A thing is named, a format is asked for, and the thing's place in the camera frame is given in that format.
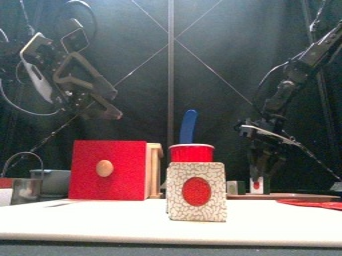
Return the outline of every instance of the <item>wooden block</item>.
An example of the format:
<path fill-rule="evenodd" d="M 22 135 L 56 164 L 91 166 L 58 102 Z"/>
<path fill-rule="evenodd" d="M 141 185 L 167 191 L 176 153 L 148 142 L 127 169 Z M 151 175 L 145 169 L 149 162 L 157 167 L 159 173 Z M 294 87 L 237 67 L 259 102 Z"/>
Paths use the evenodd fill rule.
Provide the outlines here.
<path fill-rule="evenodd" d="M 268 177 L 259 177 L 258 181 L 254 182 L 249 179 L 249 193 L 251 194 L 270 194 L 270 178 Z"/>
<path fill-rule="evenodd" d="M 245 195 L 245 186 L 243 181 L 227 181 L 227 195 Z"/>
<path fill-rule="evenodd" d="M 167 169 L 167 213 L 171 220 L 224 222 L 223 163 L 176 163 Z"/>
<path fill-rule="evenodd" d="M 160 193 L 160 158 L 163 149 L 159 143 L 147 143 L 147 169 L 149 170 L 149 196 L 151 199 L 159 199 Z"/>
<path fill-rule="evenodd" d="M 144 200 L 151 184 L 148 154 L 145 141 L 74 141 L 68 197 Z"/>

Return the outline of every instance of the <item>black backdrop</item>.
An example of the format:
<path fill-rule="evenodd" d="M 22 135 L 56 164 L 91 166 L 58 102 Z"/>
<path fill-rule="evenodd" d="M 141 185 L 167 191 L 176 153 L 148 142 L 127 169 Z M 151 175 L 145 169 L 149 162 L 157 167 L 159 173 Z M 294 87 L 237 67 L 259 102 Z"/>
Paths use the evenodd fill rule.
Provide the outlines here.
<path fill-rule="evenodd" d="M 24 20 L 16 2 L 1 2 L 0 9 L 0 27 L 10 40 L 17 39 L 22 33 Z M 24 1 L 30 24 L 36 31 L 52 39 L 57 38 L 53 17 L 64 2 Z M 199 118 L 195 142 L 215 146 L 215 161 L 224 163 L 227 179 L 247 182 L 248 141 L 237 136 L 232 127 L 239 119 L 258 118 L 245 99 L 254 97 L 264 74 L 310 45 L 302 5 L 304 2 L 88 0 L 97 18 L 99 31 L 84 55 L 116 86 L 119 95 L 115 106 L 124 116 L 119 121 L 76 119 L 37 150 L 45 167 L 70 168 L 72 143 L 76 139 L 145 140 L 163 145 L 164 179 L 167 147 L 177 143 L 184 112 L 196 109 Z M 319 3 L 310 1 L 310 15 L 315 15 Z M 340 2 L 331 1 L 322 16 L 316 32 L 319 37 L 335 26 L 340 13 Z M 89 16 L 81 9 L 77 18 L 91 34 Z M 167 47 L 169 28 L 175 36 L 171 51 Z M 340 54 L 326 68 L 324 77 L 331 124 L 336 133 L 335 148 L 339 150 Z M 282 78 L 278 72 L 268 79 L 256 99 L 260 106 L 266 97 L 275 92 Z M 21 79 L 24 84 L 16 79 L 9 80 L 2 81 L 2 86 L 16 104 L 34 112 L 50 112 L 53 107 L 44 102 L 28 79 Z M 173 85 L 171 102 L 169 85 Z M 34 117 L 13 110 L 2 99 L 0 104 L 2 166 L 13 153 L 30 149 L 72 116 Z M 287 119 L 287 133 L 340 174 L 339 152 L 331 150 L 330 130 L 315 82 L 295 97 Z M 32 168 L 37 168 L 37 163 L 25 160 L 9 171 L 9 176 L 28 175 Z M 275 174 L 271 186 L 274 190 L 316 190 L 328 189 L 332 182 L 334 179 L 315 161 L 294 149 L 286 166 Z"/>

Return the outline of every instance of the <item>red circle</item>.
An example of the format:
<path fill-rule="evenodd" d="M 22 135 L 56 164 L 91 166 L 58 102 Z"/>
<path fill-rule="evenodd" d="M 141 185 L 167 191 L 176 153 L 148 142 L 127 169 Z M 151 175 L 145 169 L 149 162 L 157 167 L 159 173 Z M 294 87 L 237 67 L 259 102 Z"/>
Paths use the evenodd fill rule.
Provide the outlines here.
<path fill-rule="evenodd" d="M 200 177 L 189 178 L 183 185 L 181 195 L 185 202 L 192 206 L 204 205 L 211 197 L 208 182 Z"/>

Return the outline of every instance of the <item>white table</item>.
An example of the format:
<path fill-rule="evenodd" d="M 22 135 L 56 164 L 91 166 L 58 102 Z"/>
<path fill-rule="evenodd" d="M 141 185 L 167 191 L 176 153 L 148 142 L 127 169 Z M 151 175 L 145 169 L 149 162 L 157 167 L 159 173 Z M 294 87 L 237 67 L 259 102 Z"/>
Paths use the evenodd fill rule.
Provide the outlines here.
<path fill-rule="evenodd" d="M 0 239 L 342 247 L 342 211 L 227 200 L 227 222 L 171 221 L 165 200 L 56 200 L 0 207 Z"/>

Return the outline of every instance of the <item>red cup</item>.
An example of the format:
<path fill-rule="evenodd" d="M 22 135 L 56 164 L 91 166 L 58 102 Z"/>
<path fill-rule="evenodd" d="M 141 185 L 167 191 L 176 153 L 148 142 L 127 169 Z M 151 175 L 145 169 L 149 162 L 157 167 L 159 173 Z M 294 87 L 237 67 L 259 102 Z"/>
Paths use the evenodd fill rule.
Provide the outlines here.
<path fill-rule="evenodd" d="M 212 162 L 215 148 L 208 144 L 176 144 L 168 149 L 171 162 Z"/>

